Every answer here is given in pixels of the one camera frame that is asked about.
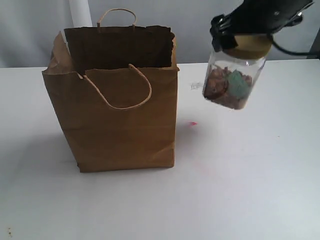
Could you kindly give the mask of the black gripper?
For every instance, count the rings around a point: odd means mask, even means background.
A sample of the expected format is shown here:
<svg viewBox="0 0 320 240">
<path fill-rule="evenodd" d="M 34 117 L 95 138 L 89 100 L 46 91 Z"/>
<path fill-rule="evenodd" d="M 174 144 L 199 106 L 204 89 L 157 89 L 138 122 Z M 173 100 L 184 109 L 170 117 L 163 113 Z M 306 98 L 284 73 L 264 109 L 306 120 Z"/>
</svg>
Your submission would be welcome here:
<svg viewBox="0 0 320 240">
<path fill-rule="evenodd" d="M 211 20 L 210 34 L 215 52 L 238 46 L 235 36 L 275 34 L 303 20 L 302 12 L 313 0 L 245 0 L 229 15 Z"/>
</svg>

